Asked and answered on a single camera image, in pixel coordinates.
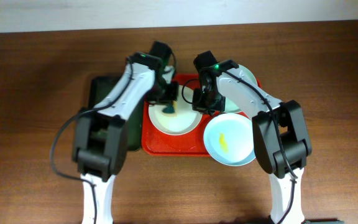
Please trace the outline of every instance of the yellow object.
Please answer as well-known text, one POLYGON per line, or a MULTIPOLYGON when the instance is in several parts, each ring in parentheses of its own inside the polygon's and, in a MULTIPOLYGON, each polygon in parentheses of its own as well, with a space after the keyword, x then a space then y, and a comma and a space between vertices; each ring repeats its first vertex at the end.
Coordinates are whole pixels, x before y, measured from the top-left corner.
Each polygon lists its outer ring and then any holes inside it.
POLYGON ((219 144, 221 145, 221 149, 224 153, 228 153, 229 152, 229 148, 227 146, 227 142, 226 140, 224 140, 224 134, 221 133, 219 136, 219 144))

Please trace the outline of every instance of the white wall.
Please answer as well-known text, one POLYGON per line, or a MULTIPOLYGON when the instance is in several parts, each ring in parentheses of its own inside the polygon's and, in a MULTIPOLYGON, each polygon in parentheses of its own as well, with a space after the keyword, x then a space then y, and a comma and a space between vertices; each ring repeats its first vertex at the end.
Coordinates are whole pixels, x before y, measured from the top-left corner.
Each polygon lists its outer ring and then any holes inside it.
POLYGON ((0 0, 0 32, 358 19, 358 0, 0 0))

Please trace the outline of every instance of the light blue plate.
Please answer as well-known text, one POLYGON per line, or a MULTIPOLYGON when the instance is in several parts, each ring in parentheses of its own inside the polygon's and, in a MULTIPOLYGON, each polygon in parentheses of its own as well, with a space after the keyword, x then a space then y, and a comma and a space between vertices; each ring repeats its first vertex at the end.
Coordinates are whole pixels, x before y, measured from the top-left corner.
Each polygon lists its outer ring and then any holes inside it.
POLYGON ((212 119, 204 131, 209 155, 228 166, 243 166, 255 159, 252 122, 239 114, 222 114, 212 119))

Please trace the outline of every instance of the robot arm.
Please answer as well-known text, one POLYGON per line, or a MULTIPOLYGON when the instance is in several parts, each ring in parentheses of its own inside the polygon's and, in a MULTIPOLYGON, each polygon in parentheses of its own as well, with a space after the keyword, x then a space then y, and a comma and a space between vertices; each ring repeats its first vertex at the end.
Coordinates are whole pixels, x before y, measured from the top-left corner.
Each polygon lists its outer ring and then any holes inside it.
POLYGON ((94 108, 114 104, 81 117, 76 125, 72 159, 78 164, 81 178, 94 184, 84 186, 83 224, 112 223, 112 187, 121 170, 127 152, 126 121, 135 107, 146 99, 155 104, 172 104, 176 100, 178 84, 171 82, 175 74, 167 66, 171 49, 155 42, 150 53, 136 53, 117 85, 94 108))
POLYGON ((270 220, 281 224, 303 222, 300 182, 306 156, 311 154, 311 144, 300 105, 295 101, 283 103, 270 96, 253 84, 232 60, 218 63, 211 52, 205 52, 195 59, 194 64, 200 75, 201 89, 195 90, 193 109, 209 114, 223 111, 225 97, 228 97, 252 119, 255 155, 269 174, 272 189, 270 220), (292 176, 285 167, 269 108, 254 90, 239 80, 250 84, 264 96, 279 125, 288 127, 280 138, 289 164, 298 177, 297 184, 293 185, 292 176))

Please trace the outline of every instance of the table surface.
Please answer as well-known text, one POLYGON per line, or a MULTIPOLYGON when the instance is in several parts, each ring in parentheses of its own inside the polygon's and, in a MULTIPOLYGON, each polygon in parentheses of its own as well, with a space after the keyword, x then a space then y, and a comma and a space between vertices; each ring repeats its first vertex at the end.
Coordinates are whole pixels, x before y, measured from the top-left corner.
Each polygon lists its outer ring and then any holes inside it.
MULTIPOLYGON (((358 21, 0 34, 0 223, 80 223, 82 185, 52 173, 60 125, 86 104, 96 75, 153 40, 172 47, 178 71, 212 50, 234 59, 264 90, 303 108, 313 145, 302 180, 307 219, 358 223, 358 21)), ((73 127, 56 160, 71 162, 73 127)), ((118 223, 229 223, 267 217, 269 178, 257 161, 226 167, 207 157, 130 152, 114 184, 118 223)))

